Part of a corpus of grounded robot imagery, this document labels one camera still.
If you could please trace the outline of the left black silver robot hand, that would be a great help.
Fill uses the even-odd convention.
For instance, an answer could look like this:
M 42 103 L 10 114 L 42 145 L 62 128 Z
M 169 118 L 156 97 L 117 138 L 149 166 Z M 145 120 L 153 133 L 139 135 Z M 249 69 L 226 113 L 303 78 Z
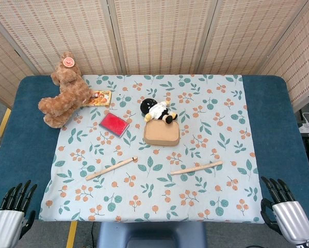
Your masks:
M 18 241 L 31 229 L 36 212 L 32 210 L 26 219 L 32 196 L 37 188 L 31 181 L 19 183 L 10 188 L 0 205 L 0 247 L 15 247 Z

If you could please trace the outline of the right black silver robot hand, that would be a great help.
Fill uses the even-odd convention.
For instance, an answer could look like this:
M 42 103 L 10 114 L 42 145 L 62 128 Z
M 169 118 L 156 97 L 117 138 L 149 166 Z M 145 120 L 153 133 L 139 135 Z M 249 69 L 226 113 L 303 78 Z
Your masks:
M 288 185 L 281 179 L 261 177 L 272 200 L 261 200 L 265 224 L 295 247 L 309 247 L 309 219 Z

